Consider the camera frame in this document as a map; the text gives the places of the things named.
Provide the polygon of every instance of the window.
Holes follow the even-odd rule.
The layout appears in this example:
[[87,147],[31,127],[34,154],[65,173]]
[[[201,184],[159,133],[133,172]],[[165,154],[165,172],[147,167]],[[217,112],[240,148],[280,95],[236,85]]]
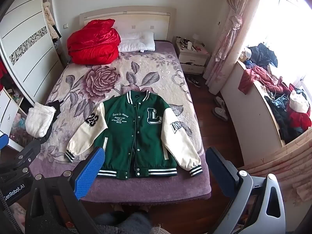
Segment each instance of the window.
[[274,51],[272,73],[302,88],[312,100],[312,10],[298,0],[260,0],[245,46],[263,43]]

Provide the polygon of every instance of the white pillow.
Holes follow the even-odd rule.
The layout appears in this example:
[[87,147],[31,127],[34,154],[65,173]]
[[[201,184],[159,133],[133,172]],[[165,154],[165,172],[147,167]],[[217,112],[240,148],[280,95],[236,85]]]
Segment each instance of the white pillow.
[[119,35],[121,39],[121,43],[118,46],[119,52],[155,51],[153,32],[135,32]]

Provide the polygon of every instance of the black cable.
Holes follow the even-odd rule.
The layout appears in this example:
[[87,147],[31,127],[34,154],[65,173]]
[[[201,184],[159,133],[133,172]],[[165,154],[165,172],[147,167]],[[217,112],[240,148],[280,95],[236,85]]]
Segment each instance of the black cable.
[[23,234],[23,232],[21,231],[21,228],[18,226],[18,223],[16,222],[14,216],[11,213],[11,210],[10,210],[9,206],[7,205],[7,203],[6,203],[5,199],[4,199],[4,196],[2,194],[1,189],[0,189],[0,200],[1,200],[2,206],[6,210],[8,216],[10,218],[10,221],[14,225],[15,229],[18,231],[19,234]]

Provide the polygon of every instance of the black shoe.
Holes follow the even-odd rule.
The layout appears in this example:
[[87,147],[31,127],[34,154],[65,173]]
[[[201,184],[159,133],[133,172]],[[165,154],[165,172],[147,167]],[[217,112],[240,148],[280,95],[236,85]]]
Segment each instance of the black shoe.
[[188,76],[187,81],[188,81],[189,83],[194,84],[196,87],[200,88],[199,83],[195,80],[195,78],[194,78],[194,77],[192,77],[192,76]]

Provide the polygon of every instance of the sliding wardrobe door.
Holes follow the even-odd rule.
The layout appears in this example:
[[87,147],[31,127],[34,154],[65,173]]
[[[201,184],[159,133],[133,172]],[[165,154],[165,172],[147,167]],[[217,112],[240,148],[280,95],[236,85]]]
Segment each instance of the sliding wardrobe door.
[[15,0],[0,22],[1,57],[31,102],[44,104],[63,71],[44,18],[42,0]]

